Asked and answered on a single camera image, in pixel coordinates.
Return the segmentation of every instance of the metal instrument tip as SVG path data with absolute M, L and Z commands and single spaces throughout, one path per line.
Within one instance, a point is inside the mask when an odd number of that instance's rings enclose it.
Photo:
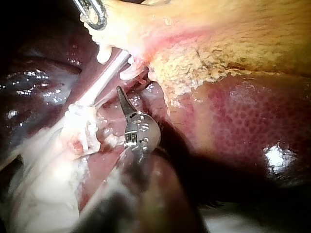
M 132 105 L 130 102 L 129 98 L 125 94 L 124 90 L 122 87 L 117 86 L 117 94 L 120 100 L 121 108 L 123 111 L 123 114 L 126 117 L 126 120 L 128 120 L 128 117 L 130 117 L 132 114 L 136 113 L 137 110 L 136 108 Z

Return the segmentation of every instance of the abdominal cavity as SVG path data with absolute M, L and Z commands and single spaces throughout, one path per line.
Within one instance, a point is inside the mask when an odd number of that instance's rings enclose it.
M 126 75 L 149 68 L 191 155 L 281 183 L 306 179 L 308 0 L 103 3 L 106 28 L 85 24 L 100 45 L 98 57 L 118 47 L 134 58 Z

